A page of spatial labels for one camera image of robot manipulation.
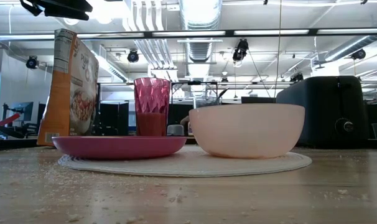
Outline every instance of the pink plate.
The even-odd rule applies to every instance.
[[[186,137],[141,136],[69,136],[55,137],[58,150],[70,156],[87,159],[149,159],[168,156],[179,151]]]

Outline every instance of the ventilation duct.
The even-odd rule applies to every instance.
[[[185,30],[218,29],[221,16],[221,0],[179,0],[182,28]],[[207,62],[212,56],[212,43],[187,43],[187,58],[191,62]],[[207,64],[188,65],[188,73],[194,77],[208,75]]]
[[[355,53],[356,51],[376,41],[377,41],[377,35],[367,35],[365,37],[354,37],[348,42],[345,42],[341,46],[337,47],[336,49],[333,49],[330,52],[328,52],[324,56],[325,61],[321,63],[336,61],[338,59],[346,57],[347,55]]]

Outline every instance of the ceiling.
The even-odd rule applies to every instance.
[[[377,26],[377,3],[366,3],[361,5],[357,0],[346,0],[337,2],[357,2],[357,4],[344,6],[311,7],[315,3],[333,3],[334,1],[284,1],[308,4],[307,7],[282,6],[281,7],[281,28],[302,28],[312,27],[373,27]],[[250,4],[263,1],[223,1],[221,13],[221,29],[278,29],[280,26],[280,6],[268,4]],[[176,5],[177,1],[163,1],[164,6]],[[179,30],[180,12],[170,11],[164,7],[162,10],[163,26],[167,30]],[[74,26],[64,23],[63,19],[54,17],[38,16],[34,17],[24,8],[16,4],[0,5],[0,33],[32,33],[32,32],[53,32],[55,29],[67,28],[75,32],[117,32],[124,31],[122,19],[113,19],[109,24],[100,24],[96,19],[80,21]],[[243,65],[239,68],[233,66],[232,60],[223,58],[219,52],[226,52],[225,55],[231,57],[231,51],[237,45],[238,38],[223,38],[220,43],[215,44],[212,64],[210,66],[210,76],[215,80],[220,80],[222,71],[228,72],[228,79],[231,81],[247,82],[258,77],[255,69],[267,81],[274,81],[279,77],[279,81],[288,78],[292,72],[288,72],[293,65],[297,64],[306,56],[314,52],[328,52],[344,42],[350,40],[351,36],[333,37],[256,37],[248,38],[249,51],[252,58],[247,55],[243,60]],[[184,46],[177,43],[176,39],[168,39],[168,46],[174,63],[177,66],[177,75],[180,79],[187,74],[187,65]],[[103,45],[113,55],[120,54],[119,69],[124,70],[130,80],[137,77],[145,77],[148,63],[143,56],[139,55],[137,63],[129,63],[126,59],[129,49],[135,49],[133,40],[102,40]],[[19,56],[38,55],[39,60],[52,63],[53,42],[13,42],[13,52]],[[357,62],[354,69],[353,61],[341,59],[338,61],[341,75],[354,75],[377,68],[377,42],[364,47],[367,57],[363,62]],[[305,60],[298,65],[305,77],[312,72],[310,60]],[[109,77],[106,71],[101,72],[101,76]],[[377,75],[369,80],[377,80]]]

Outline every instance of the round placemat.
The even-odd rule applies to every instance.
[[[213,157],[200,147],[185,146],[179,152],[157,159],[131,161],[92,161],[64,155],[60,165],[77,169],[117,174],[169,177],[223,177],[269,174],[305,167],[311,158],[288,152],[273,159],[227,159]]]

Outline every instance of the wall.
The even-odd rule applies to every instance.
[[[2,120],[2,105],[6,103],[34,102],[30,123],[37,123],[39,103],[46,103],[52,82],[52,67],[45,71],[31,70],[21,62],[0,50],[0,120]]]

